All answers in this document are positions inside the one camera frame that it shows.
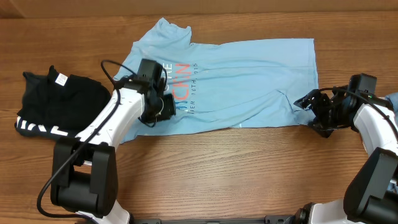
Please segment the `light blue printed t-shirt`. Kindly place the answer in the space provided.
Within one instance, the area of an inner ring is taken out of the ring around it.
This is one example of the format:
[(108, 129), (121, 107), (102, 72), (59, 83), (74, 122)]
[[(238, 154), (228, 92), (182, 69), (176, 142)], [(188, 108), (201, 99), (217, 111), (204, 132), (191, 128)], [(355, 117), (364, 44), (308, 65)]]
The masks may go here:
[(193, 134), (223, 128), (278, 128), (314, 117), (295, 101), (318, 88), (313, 39), (262, 39), (226, 44), (191, 41), (192, 30), (160, 19), (131, 52), (117, 79), (142, 59), (167, 71), (176, 114), (150, 128), (136, 121), (124, 137)]

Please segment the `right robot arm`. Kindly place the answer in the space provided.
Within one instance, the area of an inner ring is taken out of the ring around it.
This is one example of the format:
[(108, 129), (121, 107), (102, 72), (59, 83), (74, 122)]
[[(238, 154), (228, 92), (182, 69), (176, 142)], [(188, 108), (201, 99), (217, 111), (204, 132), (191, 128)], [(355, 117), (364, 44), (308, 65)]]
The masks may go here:
[(294, 103), (313, 111), (308, 126), (324, 138), (343, 128), (359, 133), (368, 159), (342, 199), (308, 203), (288, 223), (397, 223), (397, 193), (389, 189), (397, 183), (397, 125), (392, 103), (374, 93), (376, 83), (360, 73), (348, 85), (314, 89)]

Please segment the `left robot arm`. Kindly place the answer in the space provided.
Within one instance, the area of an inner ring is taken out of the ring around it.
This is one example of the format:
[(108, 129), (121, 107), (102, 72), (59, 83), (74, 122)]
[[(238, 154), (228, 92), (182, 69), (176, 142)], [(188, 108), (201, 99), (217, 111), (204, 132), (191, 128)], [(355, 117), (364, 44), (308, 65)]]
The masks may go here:
[(37, 197), (42, 208), (45, 191), (51, 203), (67, 210), (57, 218), (83, 218), (87, 223), (134, 223), (117, 201), (116, 150), (132, 125), (149, 128), (175, 116), (174, 97), (167, 94), (167, 71), (143, 59), (137, 72), (112, 82), (113, 95), (100, 114), (74, 138), (61, 137), (53, 149), (52, 176)]

